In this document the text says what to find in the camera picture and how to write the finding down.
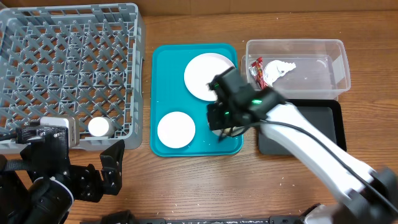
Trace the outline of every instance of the white plate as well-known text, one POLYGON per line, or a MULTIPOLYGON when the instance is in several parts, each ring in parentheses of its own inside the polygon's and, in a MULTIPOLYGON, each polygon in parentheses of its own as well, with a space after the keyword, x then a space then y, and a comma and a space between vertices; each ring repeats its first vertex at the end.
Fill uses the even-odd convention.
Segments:
POLYGON ((195 135, 195 123, 183 112, 166 114, 157 125, 157 135, 167 147, 178 149, 189 144, 195 135))
POLYGON ((208 83, 216 75, 223 73, 234 63, 224 55, 216 53, 205 53, 192 59, 184 72, 184 82, 188 90, 195 97, 205 101, 216 101, 214 91, 209 90, 208 83))

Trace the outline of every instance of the plastic container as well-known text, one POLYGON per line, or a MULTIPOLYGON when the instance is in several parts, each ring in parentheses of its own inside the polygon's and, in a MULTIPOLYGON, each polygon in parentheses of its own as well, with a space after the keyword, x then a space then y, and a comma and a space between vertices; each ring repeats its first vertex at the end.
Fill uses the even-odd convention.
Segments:
MULTIPOLYGON (((1 134, 64 114, 79 119, 78 148, 141 145, 145 25, 137 5, 9 8, 0 25, 1 134), (114 134, 92 137, 94 117, 109 118, 114 134)), ((0 154, 23 148, 3 141, 0 154)))
POLYGON ((286 98, 331 100, 351 88, 347 56, 340 40, 250 40, 246 44, 246 63, 242 63, 249 83, 256 82, 248 66, 259 57, 264 66, 273 60, 296 64, 274 83, 286 98))

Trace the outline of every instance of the red wrapper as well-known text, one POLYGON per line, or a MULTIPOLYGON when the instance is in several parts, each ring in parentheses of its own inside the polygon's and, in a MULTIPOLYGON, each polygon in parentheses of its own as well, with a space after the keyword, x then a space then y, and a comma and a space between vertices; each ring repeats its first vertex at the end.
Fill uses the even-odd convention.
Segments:
POLYGON ((262 57, 259 57, 255 62, 251 64, 251 66, 249 67, 249 71, 251 72, 251 75, 256 79, 261 89, 267 87, 267 83, 263 79, 262 57))

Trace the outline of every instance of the black tray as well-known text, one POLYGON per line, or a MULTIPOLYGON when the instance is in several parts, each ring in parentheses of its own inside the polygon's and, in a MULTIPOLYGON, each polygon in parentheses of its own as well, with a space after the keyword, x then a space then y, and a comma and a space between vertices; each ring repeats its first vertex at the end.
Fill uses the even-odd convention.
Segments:
MULTIPOLYGON (((314 127, 347 151, 341 106, 335 100, 289 100, 314 127)), ((258 145, 265 155, 291 155, 279 143, 259 133, 258 145)))

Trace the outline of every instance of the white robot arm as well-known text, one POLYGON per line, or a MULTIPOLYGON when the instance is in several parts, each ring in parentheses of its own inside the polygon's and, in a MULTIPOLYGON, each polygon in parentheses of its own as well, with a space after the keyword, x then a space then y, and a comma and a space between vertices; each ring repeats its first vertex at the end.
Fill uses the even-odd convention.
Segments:
MULTIPOLYGON (((373 181, 372 167, 340 149, 312 126, 293 104, 277 105, 267 113, 267 116, 268 121, 292 124, 308 131, 364 180, 369 183, 373 181)), ((330 153, 306 134, 290 127, 268 123, 263 123, 261 130, 268 138, 284 146, 303 162, 326 185, 337 202, 348 203, 351 200, 349 193, 352 190, 360 192, 364 189, 365 186, 356 177, 352 176, 330 153)), ((339 209, 338 206, 318 207, 305 217, 304 223, 332 224, 332 216, 337 209, 339 209)))
POLYGON ((235 68, 216 76, 209 87, 218 99, 207 106, 207 118, 211 130, 223 130, 220 141, 225 135, 259 128, 302 161, 333 194, 337 205, 307 210, 302 223, 386 224, 397 218, 398 184, 393 171, 377 173, 350 156, 280 94, 271 88, 255 91, 235 68))

